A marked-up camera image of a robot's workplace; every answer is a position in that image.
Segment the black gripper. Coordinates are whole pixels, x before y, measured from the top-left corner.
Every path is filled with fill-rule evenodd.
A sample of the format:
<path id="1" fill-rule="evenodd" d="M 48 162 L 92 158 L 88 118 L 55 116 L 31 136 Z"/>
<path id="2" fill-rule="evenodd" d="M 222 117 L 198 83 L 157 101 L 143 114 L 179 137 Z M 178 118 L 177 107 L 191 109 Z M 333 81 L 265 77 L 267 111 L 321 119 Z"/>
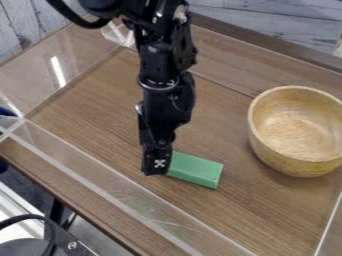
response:
<path id="1" fill-rule="evenodd" d="M 139 140 L 143 149 L 142 172 L 147 176 L 166 175 L 173 158 L 177 129 L 191 120 L 195 106 L 195 80 L 183 72 L 170 90 L 157 88 L 146 78 L 138 78 L 143 88 L 139 103 Z"/>

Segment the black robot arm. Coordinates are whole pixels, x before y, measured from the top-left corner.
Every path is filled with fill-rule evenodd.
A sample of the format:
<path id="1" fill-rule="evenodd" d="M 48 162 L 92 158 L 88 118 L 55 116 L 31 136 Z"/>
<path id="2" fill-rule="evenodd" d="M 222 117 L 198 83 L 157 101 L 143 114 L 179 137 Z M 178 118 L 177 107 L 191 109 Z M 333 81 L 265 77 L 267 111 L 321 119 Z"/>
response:
<path id="1" fill-rule="evenodd" d="M 186 0 L 79 0 L 103 19 L 123 18 L 134 31 L 141 58 L 138 84 L 143 99 L 137 104 L 142 172 L 165 175 L 170 170 L 177 129 L 191 120 L 195 81 L 189 72 L 198 49 L 191 36 Z"/>

